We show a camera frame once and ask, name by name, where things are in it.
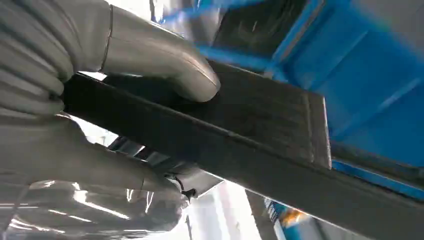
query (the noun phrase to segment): blue machine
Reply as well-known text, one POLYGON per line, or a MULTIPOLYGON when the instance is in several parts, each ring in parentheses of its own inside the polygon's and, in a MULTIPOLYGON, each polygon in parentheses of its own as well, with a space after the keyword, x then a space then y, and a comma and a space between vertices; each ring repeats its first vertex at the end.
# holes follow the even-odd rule
MULTIPOLYGON (((257 2, 203 0, 198 8, 185 8, 163 19, 169 23, 177 16, 193 18, 257 2)), ((272 57, 202 43, 198 48, 210 59, 257 70, 324 95, 332 141, 424 167, 424 113, 419 107, 424 98, 424 62, 419 53, 424 37, 397 32, 405 28, 401 21, 418 21, 423 6, 422 0, 308 0, 272 57)), ((424 199, 420 189, 337 159, 333 159, 333 168, 424 199)))

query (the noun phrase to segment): dark metal surface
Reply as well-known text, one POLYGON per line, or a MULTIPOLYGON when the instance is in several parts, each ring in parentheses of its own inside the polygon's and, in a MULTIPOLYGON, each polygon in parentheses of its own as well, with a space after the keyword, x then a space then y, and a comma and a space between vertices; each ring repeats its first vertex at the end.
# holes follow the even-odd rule
POLYGON ((132 157, 136 156, 144 148, 145 146, 133 142, 124 136, 119 136, 107 147, 111 151, 121 152, 132 157))
POLYGON ((66 110, 358 234, 419 238, 422 203, 310 163, 310 147, 323 147, 306 137, 314 128, 307 120, 313 122, 322 98, 232 67, 213 67, 222 88, 208 103, 180 101, 171 109, 76 75, 65 87, 66 110))
MULTIPOLYGON (((204 121, 231 132, 231 135, 240 135, 261 143, 285 157, 330 168, 324 99, 321 96, 235 67, 213 62, 211 65, 220 81, 225 83, 221 84, 219 94, 205 103, 182 99, 169 84, 157 77, 110 76, 103 82, 184 113, 187 117, 195 118, 196 122, 204 121)), ((70 104, 73 103, 67 104, 72 111, 73 106, 70 104)), ((119 124, 115 117, 119 116, 109 116, 104 120, 119 124)), ((127 124, 127 127, 133 128, 131 124, 127 124)), ((148 142, 143 143, 159 150, 148 142)))
POLYGON ((306 3, 306 0, 267 0, 230 9, 222 19, 213 45, 272 57, 306 3))

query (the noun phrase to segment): blue metal frame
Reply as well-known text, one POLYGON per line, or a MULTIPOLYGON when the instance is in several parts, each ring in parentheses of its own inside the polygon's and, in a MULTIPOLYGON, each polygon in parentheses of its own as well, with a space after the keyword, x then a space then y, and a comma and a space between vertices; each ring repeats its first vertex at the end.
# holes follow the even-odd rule
MULTIPOLYGON (((205 1, 178 16, 259 2, 205 1)), ((309 0, 271 59, 198 46, 210 59, 272 72, 273 78, 326 96, 333 140, 414 166, 424 166, 424 61, 348 0, 309 0)), ((417 199, 424 191, 334 159, 334 169, 417 199)))

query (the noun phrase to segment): blue panel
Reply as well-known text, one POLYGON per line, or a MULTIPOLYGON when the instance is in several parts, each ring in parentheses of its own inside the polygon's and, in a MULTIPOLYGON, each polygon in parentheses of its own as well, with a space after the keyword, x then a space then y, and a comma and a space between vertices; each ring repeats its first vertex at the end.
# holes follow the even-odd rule
POLYGON ((196 7, 180 9, 170 15, 163 16, 159 21, 160 24, 175 22, 181 16, 186 18, 196 18, 204 13, 216 9, 237 9, 244 6, 260 3, 264 0, 206 0, 197 2, 196 7))
POLYGON ((327 1, 283 62, 291 83, 326 97, 333 140, 424 166, 424 64, 345 1, 327 1))
POLYGON ((285 239, 287 240, 305 240, 302 239, 302 235, 298 225, 293 225, 287 228, 283 228, 285 239))
POLYGON ((337 159, 333 159, 332 167, 340 172, 344 172, 358 178, 366 179, 370 183, 392 189, 396 192, 410 196, 412 198, 419 199, 421 201, 424 200, 424 190, 402 184, 400 182, 385 178, 383 176, 368 172, 363 169, 350 166, 342 162, 338 162, 337 159))

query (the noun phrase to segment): steel beam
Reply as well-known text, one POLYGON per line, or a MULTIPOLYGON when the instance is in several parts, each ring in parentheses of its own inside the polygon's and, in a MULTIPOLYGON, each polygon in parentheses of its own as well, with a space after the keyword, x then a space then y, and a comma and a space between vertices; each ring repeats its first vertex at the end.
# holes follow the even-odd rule
POLYGON ((145 98, 134 95, 147 78, 132 79, 130 94, 76 75, 65 86, 66 111, 366 237, 419 238, 422 202, 322 166, 329 157, 322 98, 237 68, 212 67, 222 90, 208 103, 154 99, 163 91, 153 87, 145 98))

